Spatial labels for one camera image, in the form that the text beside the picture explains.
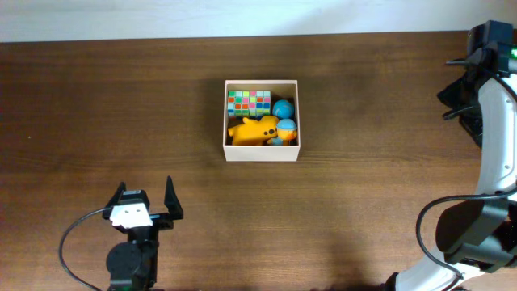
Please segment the puzzle cube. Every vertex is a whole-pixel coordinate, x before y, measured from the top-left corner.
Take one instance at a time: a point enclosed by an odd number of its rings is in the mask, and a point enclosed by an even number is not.
[[[228,117],[262,117],[271,114],[270,91],[228,91]]]

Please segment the toy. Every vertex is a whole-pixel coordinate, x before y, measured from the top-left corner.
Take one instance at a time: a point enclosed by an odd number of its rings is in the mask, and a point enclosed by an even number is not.
[[[289,146],[289,142],[298,136],[296,123],[290,119],[281,120],[276,125],[278,137],[273,137],[267,141],[271,146]]]
[[[274,116],[282,119],[286,118],[292,118],[294,115],[294,106],[289,103],[287,100],[280,100],[275,103],[275,106],[273,106],[273,113]]]
[[[228,116],[261,117],[271,114],[270,91],[228,91]]]
[[[275,129],[279,119],[276,116],[264,116],[260,121],[244,117],[242,121],[244,124],[228,129],[228,134],[233,137],[232,146],[262,146],[277,136]]]

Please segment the cable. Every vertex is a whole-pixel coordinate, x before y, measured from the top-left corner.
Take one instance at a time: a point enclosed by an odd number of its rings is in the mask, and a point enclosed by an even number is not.
[[[465,59],[456,59],[454,61],[448,61],[447,65],[466,65],[466,66],[468,66],[468,65],[475,65],[477,68],[480,68],[485,73],[487,73],[491,78],[495,79],[495,81],[497,81],[499,84],[501,84],[501,86],[503,86],[506,89],[508,94],[511,95],[511,97],[515,100],[515,102],[517,102],[517,94],[515,93],[515,91],[506,82],[504,82],[504,80],[502,80],[502,78],[499,77],[496,73],[488,70],[487,68],[483,67],[482,65],[469,63]],[[517,193],[517,188],[514,189],[514,190],[511,190],[509,192],[504,192],[504,193],[499,193],[499,194],[494,194],[494,195],[481,194],[481,195],[447,196],[447,197],[442,197],[442,198],[433,200],[432,202],[427,204],[422,209],[422,211],[420,211],[420,214],[418,215],[418,218],[417,218],[417,224],[416,224],[416,235],[417,235],[418,245],[422,249],[423,253],[427,256],[427,258],[429,258],[435,264],[438,264],[440,267],[446,268],[446,269],[448,269],[448,270],[450,270],[450,271],[452,271],[452,272],[454,272],[456,274],[456,278],[454,279],[454,281],[451,284],[449,284],[447,287],[445,287],[444,291],[448,291],[449,289],[453,288],[460,280],[463,280],[463,274],[461,274],[461,272],[458,269],[454,268],[453,266],[451,266],[449,264],[446,264],[446,263],[440,261],[439,259],[436,259],[436,257],[434,257],[427,250],[425,244],[423,243],[422,234],[421,234],[421,231],[420,231],[421,226],[422,226],[423,217],[426,215],[427,211],[429,211],[429,209],[433,208],[434,206],[436,206],[438,204],[441,204],[441,203],[444,203],[444,202],[456,201],[456,200],[492,200],[492,199],[501,199],[501,198],[507,198],[507,197],[512,196],[512,195],[514,195],[516,193]]]
[[[58,250],[58,253],[59,253],[59,261],[61,262],[61,266],[63,266],[63,268],[65,269],[65,272],[67,274],[69,274],[74,280],[76,280],[77,282],[85,285],[86,287],[92,289],[92,290],[95,290],[95,291],[102,291],[101,289],[93,286],[92,284],[82,280],[81,278],[79,278],[78,276],[75,276],[74,273],[72,273],[72,271],[70,271],[70,269],[68,268],[68,266],[66,265],[65,263],[65,260],[63,259],[63,244],[65,243],[65,238],[66,236],[70,233],[70,231],[75,227],[75,226],[78,226],[81,222],[85,221],[86,219],[94,216],[95,214],[97,213],[101,213],[103,212],[104,210],[107,210],[107,208],[103,208],[103,209],[98,209],[98,210],[95,210],[93,212],[90,212],[88,213],[87,215],[79,218],[77,221],[75,221],[74,223],[72,223],[71,226],[69,226],[69,228],[64,232],[63,236],[61,237],[61,241],[59,242],[59,250]]]

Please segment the box of toys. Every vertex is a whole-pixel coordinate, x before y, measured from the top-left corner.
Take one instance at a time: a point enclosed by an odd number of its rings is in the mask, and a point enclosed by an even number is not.
[[[226,81],[226,161],[295,162],[301,147],[299,111],[296,80]]]

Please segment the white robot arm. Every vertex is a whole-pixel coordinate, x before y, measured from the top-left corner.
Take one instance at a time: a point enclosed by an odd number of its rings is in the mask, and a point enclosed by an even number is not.
[[[503,197],[465,199],[440,217],[437,247],[430,253],[462,277],[424,256],[412,268],[393,274],[385,290],[451,290],[470,278],[517,265],[517,194],[511,194],[516,193],[517,181],[517,49],[511,46],[512,34],[513,27],[506,23],[489,21],[475,27],[469,33],[470,57],[451,62],[467,66],[467,73],[439,94],[452,108],[445,119],[459,116],[482,145],[475,194]]]

